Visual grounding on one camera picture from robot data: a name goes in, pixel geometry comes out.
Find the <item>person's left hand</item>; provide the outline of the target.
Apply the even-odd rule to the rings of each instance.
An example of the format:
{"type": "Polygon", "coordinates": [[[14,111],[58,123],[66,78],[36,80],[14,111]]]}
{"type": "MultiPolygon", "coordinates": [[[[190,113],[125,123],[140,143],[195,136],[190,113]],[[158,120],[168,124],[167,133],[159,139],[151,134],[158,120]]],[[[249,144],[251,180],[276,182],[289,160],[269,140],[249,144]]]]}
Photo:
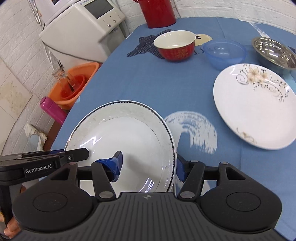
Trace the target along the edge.
{"type": "Polygon", "coordinates": [[[4,225],[6,227],[3,229],[3,234],[10,239],[14,238],[21,231],[21,228],[14,217],[8,222],[8,224],[5,224],[5,217],[1,213],[0,222],[1,226],[4,225]]]}

